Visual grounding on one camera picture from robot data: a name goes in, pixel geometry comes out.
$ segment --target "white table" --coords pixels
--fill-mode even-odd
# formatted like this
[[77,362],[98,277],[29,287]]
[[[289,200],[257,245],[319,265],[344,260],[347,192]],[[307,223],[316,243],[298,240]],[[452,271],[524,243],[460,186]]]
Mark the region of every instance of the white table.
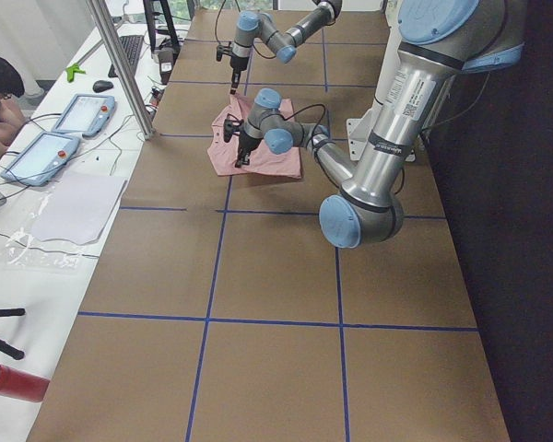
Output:
[[[146,34],[145,25],[126,24],[119,29],[119,34]],[[98,40],[100,35],[96,29],[90,34],[74,59],[78,60]],[[143,56],[135,74],[135,79],[144,99],[148,99],[152,86],[163,88],[159,83],[158,66],[151,60],[148,45],[144,43]],[[65,105],[76,93],[93,93],[92,84],[98,79],[109,79],[107,73],[111,62],[104,46],[101,46],[81,68],[85,75],[76,74],[75,81],[68,83],[65,72],[57,79],[49,94],[33,114],[37,116],[62,112]],[[112,134],[132,114],[127,99],[124,96],[118,78],[112,79],[114,88],[106,92],[113,95],[117,101],[116,112],[102,133],[89,141],[82,141],[78,154],[93,149],[102,140]],[[38,123],[49,130],[56,121],[51,119],[38,120]],[[40,128],[33,123],[27,124],[13,145],[11,151],[21,151],[39,132]],[[143,144],[143,135],[134,117],[126,121],[124,128],[113,137],[113,141],[121,151],[105,141],[98,148],[78,159],[72,159],[66,170],[76,172],[109,175],[112,173],[115,159],[118,158],[113,176],[129,179],[139,157]],[[15,158],[6,155],[0,165],[6,166]],[[41,188],[28,188],[24,192],[8,198],[6,205],[0,208],[0,233],[11,237],[16,232],[29,232],[33,217],[40,204],[53,190],[54,182]],[[22,189],[22,186],[5,184],[0,191],[9,195]],[[118,203],[109,218],[98,241],[87,246],[78,247],[67,241],[33,240],[32,246],[46,250],[68,250],[87,255],[100,254],[118,210]],[[29,237],[23,236],[22,242]],[[76,257],[69,260],[69,265],[62,265],[63,253],[45,254],[37,250],[23,253],[22,248],[8,248],[12,241],[0,237],[0,308],[24,308],[23,317],[0,318],[0,339],[25,352],[25,357],[16,361],[0,352],[0,364],[27,371],[29,373],[51,378],[62,353],[65,341],[74,323],[79,305],[88,287],[91,275],[98,259]],[[10,250],[15,250],[18,259],[8,256]],[[17,442],[26,440],[29,431],[37,417],[40,403],[20,401],[0,396],[0,441]]]

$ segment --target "black hair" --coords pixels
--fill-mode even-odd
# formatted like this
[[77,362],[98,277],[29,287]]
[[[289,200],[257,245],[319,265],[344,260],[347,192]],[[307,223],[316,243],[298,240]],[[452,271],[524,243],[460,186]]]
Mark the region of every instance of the black hair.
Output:
[[24,93],[25,87],[17,69],[0,57],[0,94],[14,94],[20,97]]

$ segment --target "window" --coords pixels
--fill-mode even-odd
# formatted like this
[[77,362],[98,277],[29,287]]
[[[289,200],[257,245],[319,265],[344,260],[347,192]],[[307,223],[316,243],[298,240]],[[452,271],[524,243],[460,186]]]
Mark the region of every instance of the window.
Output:
[[[177,17],[189,17],[188,5],[186,0],[169,0],[172,14]],[[207,9],[219,9],[223,0],[200,0],[202,7]],[[240,9],[250,9],[252,11],[262,9],[264,11],[273,9],[274,0],[238,0]],[[237,9],[235,0],[226,0],[225,9]]]

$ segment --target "pink cloth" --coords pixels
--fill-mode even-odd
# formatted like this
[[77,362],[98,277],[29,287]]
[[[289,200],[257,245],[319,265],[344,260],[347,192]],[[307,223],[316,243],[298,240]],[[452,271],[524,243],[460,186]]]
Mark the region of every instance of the pink cloth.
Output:
[[[209,154],[209,158],[211,158],[215,172],[219,176],[253,172],[263,175],[301,178],[301,159],[298,147],[293,147],[284,154],[276,155],[262,141],[258,148],[250,154],[249,166],[241,166],[240,169],[234,166],[238,157],[239,138],[234,135],[228,143],[223,141],[223,122],[228,117],[228,114],[233,115],[239,120],[247,118],[252,105],[253,99],[249,97],[244,97],[238,93],[229,95],[229,106],[222,110],[213,121],[211,125],[213,129],[213,144],[207,149],[207,153]],[[293,105],[290,99],[282,100],[280,111],[285,118],[293,114]]]

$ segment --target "computer mouse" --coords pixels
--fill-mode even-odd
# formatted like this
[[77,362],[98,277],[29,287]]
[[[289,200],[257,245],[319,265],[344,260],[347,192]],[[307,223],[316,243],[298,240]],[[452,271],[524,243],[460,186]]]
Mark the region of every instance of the computer mouse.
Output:
[[105,90],[112,89],[114,84],[111,81],[108,80],[98,80],[94,82],[94,85],[92,85],[92,90],[96,93],[104,92]]

